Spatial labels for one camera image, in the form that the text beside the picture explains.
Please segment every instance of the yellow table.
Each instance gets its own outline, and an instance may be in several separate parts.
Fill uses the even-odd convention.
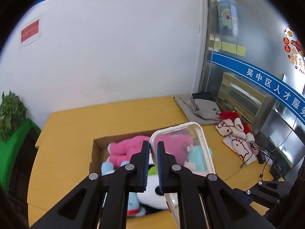
[[[173,97],[159,97],[89,106],[51,114],[36,143],[38,153],[28,189],[31,226],[88,175],[92,143],[96,138],[121,135],[187,122]],[[258,181],[247,170],[261,172],[262,165],[240,170],[242,160],[222,143],[214,126],[203,126],[217,175],[231,187],[248,189]],[[265,180],[271,177],[265,169]],[[169,211],[130,219],[127,228],[175,228]]]

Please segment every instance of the blue banner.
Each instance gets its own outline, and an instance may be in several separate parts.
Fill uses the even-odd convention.
[[[272,74],[247,62],[214,52],[212,63],[250,80],[286,105],[305,124],[305,99]]]

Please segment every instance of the red paper notice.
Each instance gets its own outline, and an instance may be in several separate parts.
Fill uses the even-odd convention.
[[[21,31],[21,43],[27,40],[28,38],[32,37],[39,31],[39,20],[33,22],[32,24],[28,25]]]

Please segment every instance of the gray cloth bag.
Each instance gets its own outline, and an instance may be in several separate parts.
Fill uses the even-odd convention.
[[[199,125],[214,125],[220,122],[220,110],[214,101],[193,99],[192,94],[175,97],[174,100],[184,112],[188,121]]]

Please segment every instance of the green leaves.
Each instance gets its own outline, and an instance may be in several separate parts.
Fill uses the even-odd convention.
[[[19,96],[11,91],[8,95],[2,93],[0,105],[0,138],[2,141],[6,142],[10,139],[20,122],[26,118],[26,111]]]

